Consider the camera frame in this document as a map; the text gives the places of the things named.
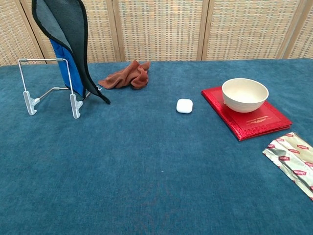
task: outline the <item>beige wall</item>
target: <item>beige wall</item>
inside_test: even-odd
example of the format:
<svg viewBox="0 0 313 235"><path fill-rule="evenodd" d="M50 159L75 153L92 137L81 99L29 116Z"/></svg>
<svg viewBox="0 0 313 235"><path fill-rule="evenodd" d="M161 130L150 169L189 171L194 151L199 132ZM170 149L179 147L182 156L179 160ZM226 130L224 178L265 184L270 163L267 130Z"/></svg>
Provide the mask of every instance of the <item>beige wall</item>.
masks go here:
<svg viewBox="0 0 313 235"><path fill-rule="evenodd" d="M313 58L313 0L83 0L88 62ZM53 58L31 0L0 1L0 65Z"/></svg>

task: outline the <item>black trim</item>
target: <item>black trim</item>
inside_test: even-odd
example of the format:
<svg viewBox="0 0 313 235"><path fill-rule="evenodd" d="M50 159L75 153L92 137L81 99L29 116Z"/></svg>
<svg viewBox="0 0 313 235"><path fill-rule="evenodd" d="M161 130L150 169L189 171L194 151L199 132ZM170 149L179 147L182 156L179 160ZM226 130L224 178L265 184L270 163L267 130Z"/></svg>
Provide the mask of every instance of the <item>black trim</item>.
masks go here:
<svg viewBox="0 0 313 235"><path fill-rule="evenodd" d="M85 34L84 34L84 57L86 58L87 56L87 46L88 46L88 21L87 21L87 13L86 13L86 9L85 6L83 4L83 2L81 0L77 0L79 5L81 6L81 10L83 13L83 20L84 20L84 30L85 30ZM38 27L42 30L42 32L50 39L54 40L55 42L57 42L58 44L60 44L61 46L63 46L64 48L66 48L71 56L73 57L74 62L77 64L75 57L73 55L72 50L65 45L63 42L61 42L60 40L56 39L55 37L53 37L50 33L48 33L48 31L45 29L45 27L41 24L40 20L37 18L37 0L32 0L32 15L33 18L35 20L35 22L37 23ZM103 94L101 94L101 92L99 92L98 87L95 85L95 83L93 82L93 80L91 79L91 76L89 74L89 70L88 70L88 64L87 64L87 59L84 58L84 66L85 66L85 72L86 72L86 76L87 79L89 80L89 82L91 83L91 85L95 88L95 90L97 91L97 96L99 96L101 99L103 99L107 104L110 104L110 100L108 98L106 98ZM80 75L80 79L84 85L84 80L82 79L82 71L81 69L76 66ZM86 88L83 90L83 98L86 97Z"/></svg>

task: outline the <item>metal display stand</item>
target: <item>metal display stand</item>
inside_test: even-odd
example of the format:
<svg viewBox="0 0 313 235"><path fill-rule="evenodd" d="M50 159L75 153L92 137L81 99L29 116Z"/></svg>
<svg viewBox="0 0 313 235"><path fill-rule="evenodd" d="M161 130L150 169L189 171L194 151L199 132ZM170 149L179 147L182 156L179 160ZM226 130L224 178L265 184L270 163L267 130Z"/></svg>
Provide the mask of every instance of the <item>metal display stand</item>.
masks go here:
<svg viewBox="0 0 313 235"><path fill-rule="evenodd" d="M20 72L21 72L21 77L22 77L22 81L23 81L23 85L24 85L24 99L25 99L25 103L26 103L26 107L28 110L29 115L34 115L37 110L35 110L35 105L38 104L46 95L48 95L50 92L52 91L58 91L58 90L69 90L68 88L61 88L61 87L53 87L50 90L48 90L46 93L44 93L42 96L40 96L39 98L31 98L29 91L26 89L26 85L25 85L25 79L24 79L24 75L23 75L23 71L22 71L22 65L21 62L28 62L28 61L57 61L57 62L65 62L67 64L67 72L68 72L68 77L69 77L69 84L70 84L70 91L71 94L69 95L69 99L70 99L70 103L71 103L71 107L72 107L72 112L73 112L73 116L75 119L78 119L80 116L79 113L79 109L80 107L83 105L82 101L77 101L76 99L76 94L73 93L73 87L72 87L72 80L70 77L70 72L69 72L69 67L68 67L68 60L64 59L64 58L55 58L55 59L19 59L18 60L18 64L19 64L19 68L20 68Z"/></svg>

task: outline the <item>red book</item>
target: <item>red book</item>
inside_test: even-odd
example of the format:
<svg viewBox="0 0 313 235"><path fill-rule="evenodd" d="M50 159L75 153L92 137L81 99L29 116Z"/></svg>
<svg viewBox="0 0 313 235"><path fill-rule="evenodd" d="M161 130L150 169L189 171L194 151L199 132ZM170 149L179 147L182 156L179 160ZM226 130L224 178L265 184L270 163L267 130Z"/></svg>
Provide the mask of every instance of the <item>red book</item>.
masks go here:
<svg viewBox="0 0 313 235"><path fill-rule="evenodd" d="M238 113L224 104L221 87L203 90L201 94L240 141L289 129L292 125L292 122L268 101L253 112Z"/></svg>

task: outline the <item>red logo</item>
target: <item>red logo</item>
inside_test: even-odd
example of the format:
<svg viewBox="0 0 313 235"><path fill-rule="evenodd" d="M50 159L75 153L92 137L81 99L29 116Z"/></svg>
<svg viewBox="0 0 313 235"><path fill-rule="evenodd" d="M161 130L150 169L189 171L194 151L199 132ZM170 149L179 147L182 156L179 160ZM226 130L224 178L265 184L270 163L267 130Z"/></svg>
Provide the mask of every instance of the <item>red logo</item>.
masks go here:
<svg viewBox="0 0 313 235"><path fill-rule="evenodd" d="M313 167L313 163L306 162L305 164L308 165L309 167Z"/></svg>
<svg viewBox="0 0 313 235"><path fill-rule="evenodd" d="M295 150L295 149L288 149L288 150L293 153L300 153L298 150Z"/></svg>
<svg viewBox="0 0 313 235"><path fill-rule="evenodd" d="M297 146L298 146L299 148L302 148L302 149L309 149L308 147L303 146L303 145L300 145L300 144L297 144Z"/></svg>
<svg viewBox="0 0 313 235"><path fill-rule="evenodd" d="M294 170L293 172L296 175L307 175L307 173L305 171L302 171L302 170Z"/></svg>
<svg viewBox="0 0 313 235"><path fill-rule="evenodd" d="M289 160L290 160L290 157L281 156L281 157L279 157L278 159L281 160L281 161L289 161Z"/></svg>

